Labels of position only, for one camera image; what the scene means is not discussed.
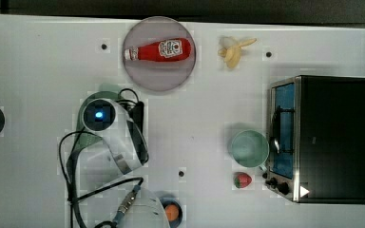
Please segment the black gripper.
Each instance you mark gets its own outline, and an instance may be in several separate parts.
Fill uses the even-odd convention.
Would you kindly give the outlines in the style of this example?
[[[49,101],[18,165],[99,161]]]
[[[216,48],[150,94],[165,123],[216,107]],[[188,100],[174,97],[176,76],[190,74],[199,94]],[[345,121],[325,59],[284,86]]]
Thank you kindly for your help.
[[[125,107],[129,115],[128,125],[136,124],[137,127],[144,126],[144,103],[137,102],[136,104],[129,103]]]

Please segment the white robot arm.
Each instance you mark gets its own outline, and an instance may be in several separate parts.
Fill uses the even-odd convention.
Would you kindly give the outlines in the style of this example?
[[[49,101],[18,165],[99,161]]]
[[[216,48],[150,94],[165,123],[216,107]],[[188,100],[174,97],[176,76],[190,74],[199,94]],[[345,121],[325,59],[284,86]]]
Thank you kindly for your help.
[[[134,171],[148,162],[142,106],[88,99],[81,106],[68,157],[61,162],[67,182],[71,228],[171,228],[161,200]]]

